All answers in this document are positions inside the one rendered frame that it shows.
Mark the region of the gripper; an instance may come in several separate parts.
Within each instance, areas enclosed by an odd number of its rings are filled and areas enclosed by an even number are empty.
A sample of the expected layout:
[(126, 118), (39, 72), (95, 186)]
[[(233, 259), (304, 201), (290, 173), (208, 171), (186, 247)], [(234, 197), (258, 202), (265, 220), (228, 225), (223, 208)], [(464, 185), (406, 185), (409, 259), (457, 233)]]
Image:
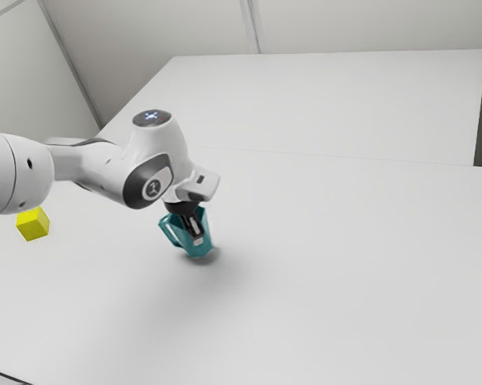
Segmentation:
[(184, 230), (190, 236), (194, 246), (202, 245), (205, 238), (203, 225), (196, 213), (198, 205), (197, 201), (164, 202), (164, 207), (169, 213), (180, 216)]

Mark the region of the teal faceted mug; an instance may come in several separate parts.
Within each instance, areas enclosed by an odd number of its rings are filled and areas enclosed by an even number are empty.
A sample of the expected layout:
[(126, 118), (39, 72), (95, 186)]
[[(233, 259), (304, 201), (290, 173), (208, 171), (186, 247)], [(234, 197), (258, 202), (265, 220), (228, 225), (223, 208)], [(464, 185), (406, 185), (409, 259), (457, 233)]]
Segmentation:
[(180, 216), (168, 213), (159, 220), (158, 226), (169, 239), (169, 241), (178, 248), (181, 248), (190, 258), (203, 258), (213, 249), (211, 234), (209, 232), (209, 224), (204, 207), (198, 206), (196, 213), (200, 218), (205, 231), (204, 243), (199, 246), (194, 246), (192, 240), (180, 220)]

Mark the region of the yellow block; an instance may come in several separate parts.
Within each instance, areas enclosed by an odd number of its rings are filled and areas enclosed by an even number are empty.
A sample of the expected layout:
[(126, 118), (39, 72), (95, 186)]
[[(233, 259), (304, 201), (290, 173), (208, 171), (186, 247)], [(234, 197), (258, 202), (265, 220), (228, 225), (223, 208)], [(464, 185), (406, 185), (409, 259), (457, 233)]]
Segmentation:
[(48, 235), (50, 219), (41, 206), (19, 213), (16, 228), (26, 241), (33, 241)]

